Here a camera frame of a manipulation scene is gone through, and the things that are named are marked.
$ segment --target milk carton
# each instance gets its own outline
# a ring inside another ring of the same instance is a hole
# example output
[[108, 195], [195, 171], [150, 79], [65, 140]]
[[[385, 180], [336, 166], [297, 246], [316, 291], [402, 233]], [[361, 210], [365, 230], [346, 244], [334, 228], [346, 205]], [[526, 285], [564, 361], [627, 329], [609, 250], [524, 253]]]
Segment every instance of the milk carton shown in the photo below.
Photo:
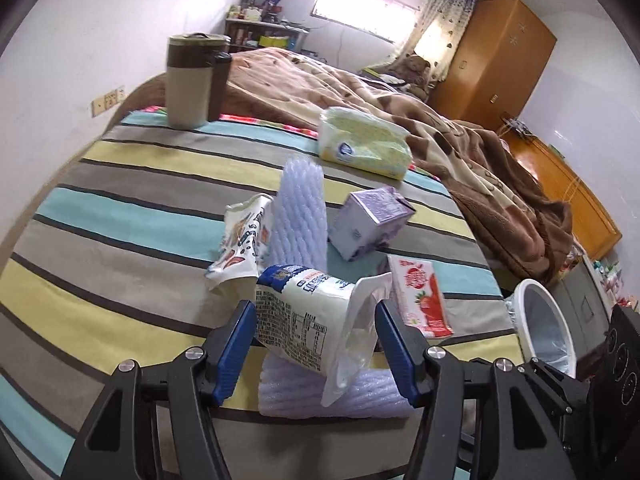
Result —
[[415, 213], [391, 186], [350, 193], [329, 227], [329, 241], [350, 262], [377, 248], [388, 246]]

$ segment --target tissue package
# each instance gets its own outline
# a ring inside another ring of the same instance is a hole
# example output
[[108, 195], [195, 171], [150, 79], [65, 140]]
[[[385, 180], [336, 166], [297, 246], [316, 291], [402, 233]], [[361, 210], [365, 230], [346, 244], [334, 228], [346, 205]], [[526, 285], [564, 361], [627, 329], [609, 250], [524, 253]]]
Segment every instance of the tissue package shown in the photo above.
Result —
[[402, 126], [352, 108], [330, 107], [320, 115], [318, 148], [322, 160], [402, 180], [411, 150]]
[[391, 186], [350, 193], [329, 227], [329, 241], [350, 262], [386, 247], [415, 213]]

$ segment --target brown thermos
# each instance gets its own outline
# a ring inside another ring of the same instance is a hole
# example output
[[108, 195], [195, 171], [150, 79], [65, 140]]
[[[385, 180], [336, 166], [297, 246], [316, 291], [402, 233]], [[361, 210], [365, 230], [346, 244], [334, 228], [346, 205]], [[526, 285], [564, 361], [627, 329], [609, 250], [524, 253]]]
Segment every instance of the brown thermos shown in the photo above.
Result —
[[220, 116], [231, 69], [228, 36], [177, 34], [169, 38], [166, 114], [169, 126], [193, 130]]

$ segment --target floral curtain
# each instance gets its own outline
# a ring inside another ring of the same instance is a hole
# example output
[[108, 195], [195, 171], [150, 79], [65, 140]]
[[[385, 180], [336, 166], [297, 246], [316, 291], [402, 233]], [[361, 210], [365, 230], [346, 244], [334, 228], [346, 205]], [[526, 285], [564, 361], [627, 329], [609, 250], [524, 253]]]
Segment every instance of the floral curtain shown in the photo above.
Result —
[[422, 0], [414, 30], [389, 60], [373, 70], [393, 70], [415, 51], [431, 64], [431, 81], [444, 81], [475, 5], [476, 0]]

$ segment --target snack package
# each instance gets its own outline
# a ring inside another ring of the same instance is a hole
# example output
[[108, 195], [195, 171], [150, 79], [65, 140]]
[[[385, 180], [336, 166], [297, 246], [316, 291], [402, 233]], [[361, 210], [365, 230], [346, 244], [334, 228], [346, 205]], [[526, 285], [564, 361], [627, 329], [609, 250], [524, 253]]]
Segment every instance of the snack package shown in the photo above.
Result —
[[225, 212], [225, 236], [220, 257], [207, 269], [211, 289], [219, 288], [231, 307], [239, 300], [255, 299], [255, 281], [264, 270], [271, 233], [271, 203], [265, 194], [229, 205]]
[[357, 283], [297, 265], [268, 267], [256, 287], [256, 338], [274, 354], [324, 377], [329, 406], [369, 364], [378, 340], [374, 313], [391, 274]]
[[414, 213], [409, 201], [392, 186], [354, 191], [329, 226], [329, 241], [350, 262], [387, 247]]
[[402, 180], [411, 164], [411, 150], [402, 126], [350, 108], [330, 107], [320, 115], [319, 156]]
[[453, 335], [431, 262], [388, 254], [378, 270], [391, 270], [391, 299], [396, 301], [405, 325], [419, 328], [427, 339]]

